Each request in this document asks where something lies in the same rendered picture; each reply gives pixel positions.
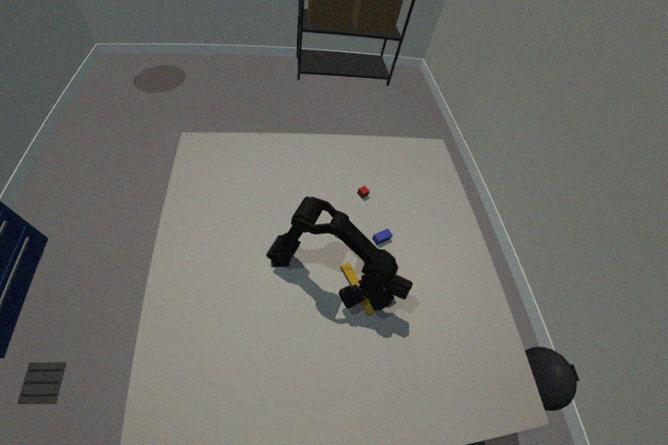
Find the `yellow bar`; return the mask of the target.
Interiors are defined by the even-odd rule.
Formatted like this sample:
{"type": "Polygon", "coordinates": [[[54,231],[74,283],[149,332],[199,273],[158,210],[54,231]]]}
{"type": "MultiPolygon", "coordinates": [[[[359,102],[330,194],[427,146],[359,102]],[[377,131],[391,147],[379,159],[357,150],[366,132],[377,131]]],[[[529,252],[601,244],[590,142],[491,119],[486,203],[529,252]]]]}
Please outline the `yellow bar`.
{"type": "MultiPolygon", "coordinates": [[[[341,268],[342,272],[344,273],[346,279],[348,280],[350,286],[355,286],[355,285],[360,286],[359,283],[358,283],[360,280],[358,279],[356,273],[354,272],[354,270],[353,270],[353,268],[352,268],[352,266],[349,262],[342,265],[340,268],[341,268]]],[[[366,300],[361,302],[361,304],[366,311],[366,316],[368,316],[368,315],[370,315],[370,314],[372,314],[376,311],[372,310],[372,307],[371,307],[372,305],[371,305],[369,299],[366,298],[366,296],[365,296],[365,299],[366,300]]]]}

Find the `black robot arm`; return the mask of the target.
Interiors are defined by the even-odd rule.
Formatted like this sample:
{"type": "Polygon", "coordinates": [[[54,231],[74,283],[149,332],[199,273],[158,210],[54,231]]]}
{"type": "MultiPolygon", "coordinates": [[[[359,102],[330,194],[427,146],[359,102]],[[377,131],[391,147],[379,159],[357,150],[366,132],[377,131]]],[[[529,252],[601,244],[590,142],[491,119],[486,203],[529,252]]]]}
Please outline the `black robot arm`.
{"type": "Polygon", "coordinates": [[[298,239],[303,232],[314,235],[332,234],[362,259],[365,264],[362,273],[366,275],[366,284],[373,288],[385,288],[365,293],[373,311],[388,307],[394,296],[406,300],[413,283],[396,274],[398,267],[394,256],[387,250],[376,248],[349,221],[347,214],[335,210],[329,202],[316,197],[305,197],[293,214],[291,224],[287,233],[277,236],[266,254],[273,268],[289,267],[290,259],[301,243],[298,239]],[[322,210],[327,211],[333,218],[330,223],[315,224],[322,210]]]}

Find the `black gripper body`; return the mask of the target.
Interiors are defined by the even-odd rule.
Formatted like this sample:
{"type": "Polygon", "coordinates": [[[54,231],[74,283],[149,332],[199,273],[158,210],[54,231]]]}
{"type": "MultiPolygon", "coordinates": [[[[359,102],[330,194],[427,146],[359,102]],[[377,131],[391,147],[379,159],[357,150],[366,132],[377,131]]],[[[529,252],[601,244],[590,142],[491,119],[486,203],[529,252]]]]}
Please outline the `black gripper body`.
{"type": "Polygon", "coordinates": [[[365,276],[366,275],[363,275],[361,277],[362,280],[358,282],[360,286],[358,286],[356,289],[352,289],[350,286],[347,286],[339,291],[339,295],[347,309],[350,309],[351,307],[357,305],[359,303],[359,300],[363,299],[365,297],[365,293],[367,293],[368,291],[372,293],[382,288],[382,286],[378,288],[373,288],[367,285],[365,281],[365,276]]]}

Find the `blue rectangular block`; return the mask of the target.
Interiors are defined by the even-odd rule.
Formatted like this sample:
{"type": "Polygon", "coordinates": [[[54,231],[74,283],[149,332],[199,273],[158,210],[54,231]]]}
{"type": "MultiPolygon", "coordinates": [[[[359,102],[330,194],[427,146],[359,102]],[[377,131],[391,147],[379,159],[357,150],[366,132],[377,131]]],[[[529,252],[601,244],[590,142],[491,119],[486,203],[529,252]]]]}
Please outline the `blue rectangular block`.
{"type": "Polygon", "coordinates": [[[389,230],[389,228],[388,228],[388,229],[386,229],[386,230],[383,230],[383,231],[381,231],[381,232],[379,232],[379,233],[374,234],[374,236],[373,236],[372,239],[374,240],[374,242],[376,243],[376,245],[379,245],[379,244],[381,244],[381,243],[383,243],[383,242],[385,242],[385,241],[390,240],[390,239],[392,238],[392,236],[393,236],[393,234],[392,234],[392,232],[391,232],[391,231],[389,230]]]}

